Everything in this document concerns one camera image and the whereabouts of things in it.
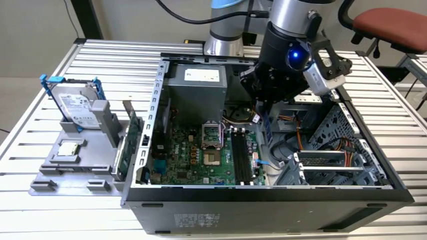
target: chair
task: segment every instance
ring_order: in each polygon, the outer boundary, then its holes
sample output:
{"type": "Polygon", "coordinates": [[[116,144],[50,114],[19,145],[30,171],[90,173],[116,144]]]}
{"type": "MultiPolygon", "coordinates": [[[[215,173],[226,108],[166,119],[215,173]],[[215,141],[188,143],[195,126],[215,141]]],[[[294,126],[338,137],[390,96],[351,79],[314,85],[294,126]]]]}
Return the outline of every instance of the chair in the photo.
{"type": "Polygon", "coordinates": [[[391,43],[391,48],[406,54],[427,52],[427,16],[397,8],[374,8],[348,17],[348,9],[355,0],[344,0],[338,12],[340,24],[355,32],[351,43],[359,44],[363,38],[375,39],[367,55],[381,57],[379,41],[391,43]]]}

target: white label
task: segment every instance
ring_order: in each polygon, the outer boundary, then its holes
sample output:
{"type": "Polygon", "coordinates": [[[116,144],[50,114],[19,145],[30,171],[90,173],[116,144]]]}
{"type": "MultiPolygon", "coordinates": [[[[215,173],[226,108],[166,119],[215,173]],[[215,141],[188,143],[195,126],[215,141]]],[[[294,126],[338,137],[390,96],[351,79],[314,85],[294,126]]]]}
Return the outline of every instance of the white label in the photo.
{"type": "Polygon", "coordinates": [[[259,121],[260,121],[260,115],[255,114],[255,116],[252,118],[252,122],[258,124],[259,121]]]}
{"type": "Polygon", "coordinates": [[[175,213],[175,224],[179,228],[216,228],[220,222],[220,213],[175,213]]]}
{"type": "Polygon", "coordinates": [[[220,81],[220,70],[187,69],[184,80],[186,81],[198,81],[198,82],[219,82],[220,81]]]}
{"type": "Polygon", "coordinates": [[[83,128],[100,127],[95,114],[90,112],[91,103],[86,96],[60,93],[59,99],[75,124],[83,128]]]}

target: red chair seat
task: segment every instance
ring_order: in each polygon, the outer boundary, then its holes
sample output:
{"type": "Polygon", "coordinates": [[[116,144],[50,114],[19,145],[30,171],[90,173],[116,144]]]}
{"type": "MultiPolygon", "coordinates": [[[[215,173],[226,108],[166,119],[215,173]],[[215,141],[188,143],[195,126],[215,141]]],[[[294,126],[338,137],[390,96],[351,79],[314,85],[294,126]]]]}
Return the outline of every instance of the red chair seat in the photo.
{"type": "Polygon", "coordinates": [[[397,8],[363,12],[352,27],[375,38],[399,44],[421,53],[427,51],[427,16],[397,8]]]}

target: white wall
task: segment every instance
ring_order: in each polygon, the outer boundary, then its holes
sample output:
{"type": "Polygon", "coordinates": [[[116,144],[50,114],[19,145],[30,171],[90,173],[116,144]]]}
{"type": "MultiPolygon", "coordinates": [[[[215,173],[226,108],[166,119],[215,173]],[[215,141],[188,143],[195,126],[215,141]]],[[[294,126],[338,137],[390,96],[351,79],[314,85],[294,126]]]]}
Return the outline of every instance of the white wall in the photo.
{"type": "MultiPolygon", "coordinates": [[[[184,18],[211,17],[211,0],[163,0],[184,18]]],[[[104,15],[114,40],[182,43],[186,39],[206,40],[210,25],[191,25],[176,20],[155,0],[95,0],[96,14],[104,15]]]]}
{"type": "Polygon", "coordinates": [[[52,73],[75,39],[63,0],[0,0],[0,77],[52,73]]]}

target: ram slot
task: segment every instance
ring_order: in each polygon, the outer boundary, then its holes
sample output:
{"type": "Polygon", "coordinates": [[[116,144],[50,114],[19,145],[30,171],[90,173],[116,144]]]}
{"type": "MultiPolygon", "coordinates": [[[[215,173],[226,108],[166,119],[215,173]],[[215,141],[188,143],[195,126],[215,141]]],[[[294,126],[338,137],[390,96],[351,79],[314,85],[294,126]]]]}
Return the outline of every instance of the ram slot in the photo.
{"type": "Polygon", "coordinates": [[[248,183],[252,180],[252,174],[247,152],[247,141],[242,132],[234,132],[231,134],[231,146],[235,181],[236,183],[248,183]]]}

